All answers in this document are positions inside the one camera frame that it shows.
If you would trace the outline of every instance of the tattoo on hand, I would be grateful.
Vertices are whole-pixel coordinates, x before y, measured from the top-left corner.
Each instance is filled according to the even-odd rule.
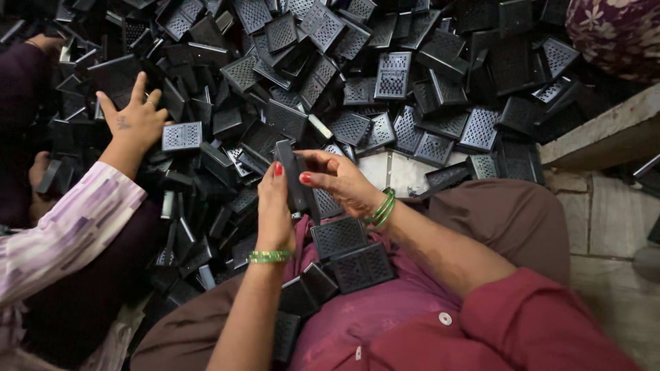
[[[126,123],[126,116],[119,116],[117,118],[117,125],[119,130],[131,129],[133,126]]]

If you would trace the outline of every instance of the shirt button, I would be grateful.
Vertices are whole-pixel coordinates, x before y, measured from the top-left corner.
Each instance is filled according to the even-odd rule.
[[[440,313],[438,318],[440,319],[440,322],[442,322],[443,325],[445,326],[451,325],[451,316],[449,314],[442,312]]]

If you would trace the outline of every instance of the bangle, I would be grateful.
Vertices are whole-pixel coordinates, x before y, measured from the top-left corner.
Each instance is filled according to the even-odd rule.
[[[375,230],[376,228],[379,228],[381,225],[383,225],[383,223],[385,223],[397,202],[397,192],[394,189],[388,187],[383,191],[383,193],[387,195],[387,198],[385,198],[385,200],[380,204],[380,207],[378,207],[376,212],[370,218],[364,219],[365,225],[372,224],[374,226],[374,228],[370,230]]]
[[[248,263],[282,263],[291,257],[291,252],[251,252]]]

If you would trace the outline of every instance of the purple striped sleeve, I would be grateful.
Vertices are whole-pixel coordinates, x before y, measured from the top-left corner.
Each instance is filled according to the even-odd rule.
[[[94,164],[36,228],[0,237],[0,309],[89,264],[145,197],[112,166]]]

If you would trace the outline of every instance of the purple floral pattern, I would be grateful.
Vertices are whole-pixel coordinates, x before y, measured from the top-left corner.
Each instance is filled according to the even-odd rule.
[[[660,1],[572,0],[566,30],[584,58],[605,72],[660,83]]]

